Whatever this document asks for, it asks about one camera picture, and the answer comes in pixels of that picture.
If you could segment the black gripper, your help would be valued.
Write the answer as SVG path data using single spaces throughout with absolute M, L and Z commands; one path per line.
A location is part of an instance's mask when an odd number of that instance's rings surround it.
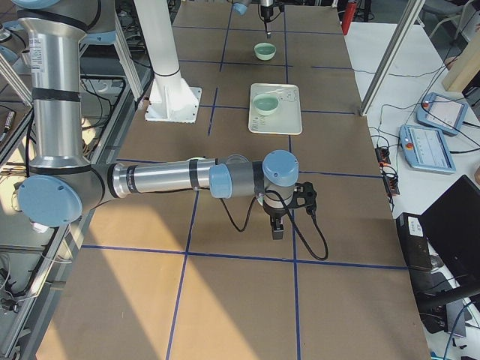
M 285 208 L 273 208 L 268 204 L 264 204 L 262 207 L 270 219 L 272 239 L 275 241 L 282 240 L 284 237 L 283 217 L 287 214 L 287 210 Z
M 271 25 L 270 21 L 272 18 L 272 4 L 261 4 L 260 5 L 260 16 L 262 21 L 265 23 L 265 34 L 266 37 L 269 39 L 271 38 Z

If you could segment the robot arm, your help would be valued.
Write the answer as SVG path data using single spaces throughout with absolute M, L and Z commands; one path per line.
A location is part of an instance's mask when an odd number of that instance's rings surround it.
M 251 0 L 235 0 L 232 2 L 232 9 L 239 15 L 244 15 L 247 12 Z M 261 22 L 264 25 L 265 35 L 267 38 L 272 36 L 272 17 L 274 14 L 273 0 L 259 0 L 258 13 Z
M 207 190 L 219 200 L 261 200 L 273 239 L 284 234 L 283 217 L 295 204 L 296 157 L 275 150 L 261 161 L 225 159 L 124 166 L 95 165 L 83 153 L 80 42 L 89 35 L 116 38 L 113 1 L 18 1 L 28 33 L 31 96 L 37 152 L 17 199 L 23 214 L 46 227 L 61 227 L 90 210 L 130 194 Z

